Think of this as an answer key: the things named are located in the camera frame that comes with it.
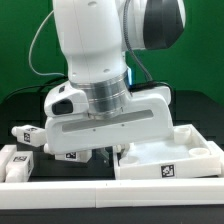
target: cable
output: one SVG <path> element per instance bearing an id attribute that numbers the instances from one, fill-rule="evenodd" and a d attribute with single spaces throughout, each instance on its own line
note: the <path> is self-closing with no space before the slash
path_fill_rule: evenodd
<path id="1" fill-rule="evenodd" d="M 129 36 L 128 36 L 128 8 L 131 0 L 126 0 L 125 6 L 124 6 L 124 18 L 123 18 L 123 29 L 124 29 L 124 40 L 127 46 L 127 49 L 132 56 L 133 60 L 138 64 L 140 69 L 145 74 L 148 81 L 153 81 L 153 78 L 149 71 L 145 68 L 145 66 L 142 64 L 142 62 L 139 60 L 139 58 L 135 55 L 134 51 L 132 50 L 131 44 L 129 42 Z"/>
<path id="2" fill-rule="evenodd" d="M 44 27 L 44 25 L 46 24 L 46 22 L 48 21 L 48 19 L 53 15 L 53 13 L 54 13 L 54 10 L 50 12 L 50 14 L 45 18 L 45 20 L 44 20 L 44 21 L 42 22 L 42 24 L 40 25 L 39 29 L 37 30 L 37 32 L 36 32 L 36 34 L 35 34 L 35 36 L 34 36 L 34 38 L 33 38 L 33 41 L 32 41 L 32 43 L 31 43 L 31 45 L 30 45 L 30 50 L 29 50 L 29 66 L 30 66 L 31 70 L 32 70 L 34 73 L 36 73 L 37 75 L 41 75 L 41 76 L 50 76 L 50 75 L 60 75 L 60 76 L 65 76 L 65 75 L 62 74 L 62 73 L 40 73 L 40 72 L 37 72 L 37 71 L 34 69 L 33 65 L 32 65 L 32 52 L 33 52 L 33 47 L 34 47 L 34 45 L 35 45 L 35 43 L 36 43 L 36 40 L 37 40 L 37 38 L 38 38 L 38 36 L 39 36 L 39 34 L 40 34 L 42 28 Z"/>
<path id="3" fill-rule="evenodd" d="M 15 95 L 18 92 L 21 92 L 23 90 L 27 90 L 27 89 L 34 89 L 34 88 L 41 88 L 41 91 L 48 86 L 56 86 L 58 84 L 45 84 L 45 85 L 35 85 L 35 86 L 27 86 L 27 87 L 23 87 L 20 89 L 16 89 L 15 91 L 11 92 L 10 94 L 8 94 L 2 101 L 2 103 L 6 102 L 10 97 L 12 97 L 13 95 Z"/>

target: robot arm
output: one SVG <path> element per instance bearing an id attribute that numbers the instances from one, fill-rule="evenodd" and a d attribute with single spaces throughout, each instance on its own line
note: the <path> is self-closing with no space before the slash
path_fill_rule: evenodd
<path id="1" fill-rule="evenodd" d="M 69 81 L 45 101 L 45 152 L 63 154 L 173 131 L 167 87 L 131 93 L 123 35 L 125 0 L 54 0 Z M 133 49 L 170 47 L 185 26 L 182 0 L 133 0 L 126 21 Z"/>
<path id="2" fill-rule="evenodd" d="M 126 0 L 54 0 L 54 15 L 72 83 L 97 83 L 125 73 L 122 51 Z M 132 0 L 129 39 L 133 49 L 170 47 L 185 26 L 183 0 Z"/>

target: white tray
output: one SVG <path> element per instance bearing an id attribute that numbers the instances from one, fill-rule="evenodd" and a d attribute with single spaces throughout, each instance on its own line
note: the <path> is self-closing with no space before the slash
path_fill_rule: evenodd
<path id="1" fill-rule="evenodd" d="M 222 175 L 223 152 L 216 148 L 192 125 L 174 127 L 174 136 L 168 139 L 132 143 L 120 161 L 114 150 L 115 176 L 140 180 Z"/>

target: white plastic container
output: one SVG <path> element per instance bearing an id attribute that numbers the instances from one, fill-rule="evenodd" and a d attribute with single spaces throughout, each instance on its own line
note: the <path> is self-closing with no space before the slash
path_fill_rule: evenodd
<path id="1" fill-rule="evenodd" d="M 5 181 L 6 165 L 16 151 L 16 145 L 5 145 L 0 151 L 0 182 Z"/>
<path id="2" fill-rule="evenodd" d="M 192 125 L 174 127 L 166 139 L 132 143 L 119 161 L 114 150 L 117 180 L 206 177 L 221 169 L 220 154 Z"/>
<path id="3" fill-rule="evenodd" d="M 34 147 L 42 146 L 47 142 L 45 129 L 31 125 L 14 127 L 12 129 L 12 134 L 17 137 L 18 142 Z"/>
<path id="4" fill-rule="evenodd" d="M 16 152 L 6 166 L 5 182 L 27 182 L 33 168 L 33 152 Z"/>

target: green wall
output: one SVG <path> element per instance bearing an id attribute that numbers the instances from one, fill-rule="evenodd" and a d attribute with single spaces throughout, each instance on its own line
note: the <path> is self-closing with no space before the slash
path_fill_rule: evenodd
<path id="1" fill-rule="evenodd" d="M 185 6 L 186 29 L 177 43 L 168 50 L 138 54 L 154 79 L 178 90 L 204 92 L 224 105 L 224 1 L 185 0 Z M 33 36 L 51 10 L 48 0 L 0 0 L 0 101 L 15 89 L 52 79 L 33 74 L 27 60 Z M 38 71 L 66 72 L 53 18 L 40 35 L 33 62 Z M 144 80 L 135 71 L 137 81 Z"/>

